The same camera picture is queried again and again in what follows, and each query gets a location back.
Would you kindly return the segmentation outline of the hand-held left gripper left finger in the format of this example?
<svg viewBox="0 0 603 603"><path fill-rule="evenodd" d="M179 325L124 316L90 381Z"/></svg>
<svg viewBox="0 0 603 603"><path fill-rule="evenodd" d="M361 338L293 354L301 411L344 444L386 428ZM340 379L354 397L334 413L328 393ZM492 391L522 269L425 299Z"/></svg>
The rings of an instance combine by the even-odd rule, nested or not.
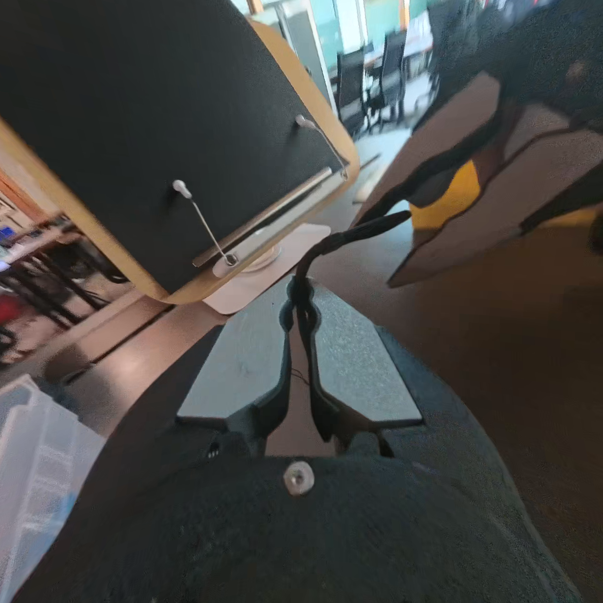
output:
<svg viewBox="0 0 603 603"><path fill-rule="evenodd" d="M266 441L288 413L294 276L228 319L177 411L184 423Z"/></svg>

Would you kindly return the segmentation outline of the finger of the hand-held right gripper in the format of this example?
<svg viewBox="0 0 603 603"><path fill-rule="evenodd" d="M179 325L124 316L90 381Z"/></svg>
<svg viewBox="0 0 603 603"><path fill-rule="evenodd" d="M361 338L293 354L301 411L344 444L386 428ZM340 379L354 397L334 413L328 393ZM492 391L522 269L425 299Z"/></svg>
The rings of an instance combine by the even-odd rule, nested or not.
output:
<svg viewBox="0 0 603 603"><path fill-rule="evenodd" d="M389 279L428 279L561 216L602 204L602 134L541 134L518 149L476 200L418 245Z"/></svg>
<svg viewBox="0 0 603 603"><path fill-rule="evenodd" d="M488 122L497 108L500 88L496 79L481 72L427 117L390 162L354 224L385 215L402 200L419 209L438 201L469 158L454 159L444 167L432 166L434 160Z"/></svg>

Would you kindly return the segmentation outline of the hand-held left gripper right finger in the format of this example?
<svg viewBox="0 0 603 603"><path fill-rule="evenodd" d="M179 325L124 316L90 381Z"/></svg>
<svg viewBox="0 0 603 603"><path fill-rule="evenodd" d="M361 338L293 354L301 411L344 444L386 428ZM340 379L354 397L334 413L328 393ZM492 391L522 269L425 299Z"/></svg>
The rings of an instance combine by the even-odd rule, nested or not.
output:
<svg viewBox="0 0 603 603"><path fill-rule="evenodd" d="M307 357L312 418L324 441L423 423L381 331L320 285L307 304Z"/></svg>

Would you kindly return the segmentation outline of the yellow plastic bin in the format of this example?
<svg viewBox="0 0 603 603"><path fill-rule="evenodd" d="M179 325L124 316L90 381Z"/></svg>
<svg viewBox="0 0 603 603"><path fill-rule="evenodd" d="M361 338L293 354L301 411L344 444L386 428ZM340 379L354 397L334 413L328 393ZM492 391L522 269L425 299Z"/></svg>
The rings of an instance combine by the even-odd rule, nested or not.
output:
<svg viewBox="0 0 603 603"><path fill-rule="evenodd" d="M446 220L460 214L476 200L480 192L478 170L473 161L466 162L455 174L446 192L425 208L410 206L412 228L416 237L428 237ZM588 227L602 215L602 203L558 216L539 225L539 229Z"/></svg>

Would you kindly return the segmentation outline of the clear plastic bin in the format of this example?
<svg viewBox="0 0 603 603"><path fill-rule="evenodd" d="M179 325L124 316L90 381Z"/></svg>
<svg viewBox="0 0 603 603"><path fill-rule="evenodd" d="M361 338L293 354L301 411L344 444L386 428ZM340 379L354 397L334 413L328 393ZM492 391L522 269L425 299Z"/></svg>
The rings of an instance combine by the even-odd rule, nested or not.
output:
<svg viewBox="0 0 603 603"><path fill-rule="evenodd" d="M1 602L57 538L106 441L30 375L1 388Z"/></svg>

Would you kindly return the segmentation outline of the black office chair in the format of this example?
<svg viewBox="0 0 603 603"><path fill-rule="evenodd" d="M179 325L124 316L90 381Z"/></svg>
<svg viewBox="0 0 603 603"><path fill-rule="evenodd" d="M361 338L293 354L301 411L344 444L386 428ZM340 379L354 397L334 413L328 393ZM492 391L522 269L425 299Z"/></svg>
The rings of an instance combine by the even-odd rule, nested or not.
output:
<svg viewBox="0 0 603 603"><path fill-rule="evenodd" d="M365 48L337 55L335 102L340 122L352 139L370 123L365 87Z"/></svg>
<svg viewBox="0 0 603 603"><path fill-rule="evenodd" d="M403 97L406 77L403 66L406 30L388 33L385 36L379 94L375 100L380 132L385 124L398 124L402 120Z"/></svg>

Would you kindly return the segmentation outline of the grey cabinet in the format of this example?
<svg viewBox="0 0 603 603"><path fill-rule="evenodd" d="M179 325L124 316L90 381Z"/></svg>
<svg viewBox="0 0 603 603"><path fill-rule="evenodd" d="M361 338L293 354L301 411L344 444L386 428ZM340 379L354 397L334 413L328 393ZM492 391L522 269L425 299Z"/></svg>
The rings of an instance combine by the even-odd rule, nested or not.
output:
<svg viewBox="0 0 603 603"><path fill-rule="evenodd" d="M310 1L283 1L277 9L285 37L319 91L336 113L327 64Z"/></svg>

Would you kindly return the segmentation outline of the black wood-edged display panel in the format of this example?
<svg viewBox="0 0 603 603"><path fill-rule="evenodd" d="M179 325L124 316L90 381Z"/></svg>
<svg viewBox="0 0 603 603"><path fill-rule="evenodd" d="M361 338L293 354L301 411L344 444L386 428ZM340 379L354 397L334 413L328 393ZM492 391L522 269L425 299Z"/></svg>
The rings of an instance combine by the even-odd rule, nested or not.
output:
<svg viewBox="0 0 603 603"><path fill-rule="evenodd" d="M1 1L1 149L168 304L213 294L359 172L287 41L230 1Z"/></svg>

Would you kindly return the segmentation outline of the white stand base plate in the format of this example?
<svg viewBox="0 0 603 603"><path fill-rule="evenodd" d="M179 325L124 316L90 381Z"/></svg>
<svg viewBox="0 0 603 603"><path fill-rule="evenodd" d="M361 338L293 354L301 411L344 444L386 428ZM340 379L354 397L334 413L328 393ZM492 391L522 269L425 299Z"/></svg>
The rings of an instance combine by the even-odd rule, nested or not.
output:
<svg viewBox="0 0 603 603"><path fill-rule="evenodd" d="M300 225L251 266L205 298L204 303L221 315L239 312L289 273L312 246L329 234L331 228L327 225Z"/></svg>

